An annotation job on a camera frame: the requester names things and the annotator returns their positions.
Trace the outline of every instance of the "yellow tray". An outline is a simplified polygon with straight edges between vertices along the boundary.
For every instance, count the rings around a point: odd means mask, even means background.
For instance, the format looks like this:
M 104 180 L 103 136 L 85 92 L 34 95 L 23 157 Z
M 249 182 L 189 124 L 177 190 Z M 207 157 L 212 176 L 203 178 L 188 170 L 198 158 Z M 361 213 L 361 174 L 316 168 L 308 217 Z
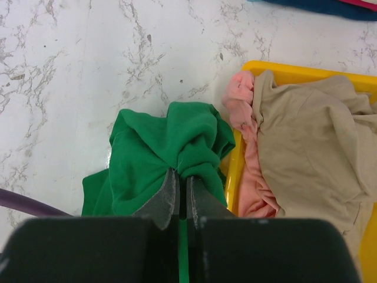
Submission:
M 356 91 L 371 93 L 371 103 L 377 102 L 377 78 L 367 75 L 356 75 L 326 71 L 320 69 L 295 67 L 261 61 L 250 61 L 246 63 L 242 70 L 249 70 L 254 75 L 260 75 L 265 70 L 272 70 L 278 85 L 281 84 L 300 84 L 310 81 L 322 80 L 333 75 L 347 76 Z M 238 184 L 244 165 L 244 147 L 242 135 L 239 131 L 234 131 L 236 147 L 230 153 L 229 171 L 226 181 L 226 199 L 228 209 L 234 214 L 238 211 Z M 373 215 L 368 223 L 360 248 L 360 257 L 365 283 L 377 282 L 377 203 L 373 209 Z

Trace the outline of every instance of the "pink shirt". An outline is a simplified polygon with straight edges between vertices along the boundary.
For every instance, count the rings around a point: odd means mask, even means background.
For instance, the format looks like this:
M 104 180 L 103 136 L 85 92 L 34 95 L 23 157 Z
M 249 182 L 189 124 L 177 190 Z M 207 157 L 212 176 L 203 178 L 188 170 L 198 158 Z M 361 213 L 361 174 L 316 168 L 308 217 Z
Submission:
M 230 123 L 246 143 L 245 166 L 239 184 L 240 217 L 275 217 L 280 209 L 260 170 L 257 146 L 258 125 L 252 117 L 254 76 L 250 71 L 234 75 L 222 98 Z

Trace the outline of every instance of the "beige cloth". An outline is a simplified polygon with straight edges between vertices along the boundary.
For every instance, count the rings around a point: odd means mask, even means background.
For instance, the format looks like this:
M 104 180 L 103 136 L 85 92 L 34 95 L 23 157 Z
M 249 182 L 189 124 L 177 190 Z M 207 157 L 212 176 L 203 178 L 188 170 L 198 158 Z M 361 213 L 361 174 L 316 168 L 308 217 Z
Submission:
M 253 110 L 277 217 L 329 221 L 358 265 L 377 201 L 377 105 L 344 76 L 278 87 L 265 71 L 255 79 Z
M 377 0 L 362 0 L 363 2 L 371 3 L 371 4 L 377 4 Z

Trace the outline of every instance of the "laundry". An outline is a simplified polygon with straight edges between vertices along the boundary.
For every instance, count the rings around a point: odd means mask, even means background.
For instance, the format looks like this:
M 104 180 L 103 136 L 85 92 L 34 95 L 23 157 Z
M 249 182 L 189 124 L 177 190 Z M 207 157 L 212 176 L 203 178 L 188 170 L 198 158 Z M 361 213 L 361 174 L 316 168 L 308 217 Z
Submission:
M 375 11 L 375 12 L 377 11 L 377 4 L 372 4 L 372 3 L 361 1 L 361 0 L 340 0 L 340 1 L 342 1 L 344 3 L 364 7 L 364 8 L 370 9 L 370 10 Z
M 253 111 L 263 176 L 276 217 L 324 219 L 343 235 L 356 265 L 377 201 L 377 105 L 344 76 L 277 86 L 255 78 Z
M 377 21 L 377 12 L 349 5 L 339 0 L 264 0 L 274 4 L 291 6 L 311 12 L 336 15 L 357 21 Z
M 258 125 L 252 117 L 254 76 L 242 71 L 233 76 L 222 98 L 230 113 L 231 125 L 242 133 L 246 143 L 245 167 L 239 183 L 238 215 L 274 217 L 279 205 L 260 171 L 257 148 Z
M 218 173 L 234 147 L 233 133 L 206 103 L 171 103 L 167 117 L 123 109 L 110 136 L 109 168 L 84 178 L 82 215 L 131 215 L 161 187 L 168 168 L 200 176 L 226 205 Z

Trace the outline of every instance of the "white marble surface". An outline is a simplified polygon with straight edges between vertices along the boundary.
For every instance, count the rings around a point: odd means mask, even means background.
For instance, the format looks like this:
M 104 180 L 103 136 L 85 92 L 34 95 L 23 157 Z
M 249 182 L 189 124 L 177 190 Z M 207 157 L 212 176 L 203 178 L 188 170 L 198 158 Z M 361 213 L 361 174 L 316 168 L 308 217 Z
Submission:
M 377 24 L 245 0 L 1 0 L 0 187 L 79 215 L 119 109 L 223 111 L 249 60 L 377 75 Z M 27 217 L 0 208 L 0 250 Z

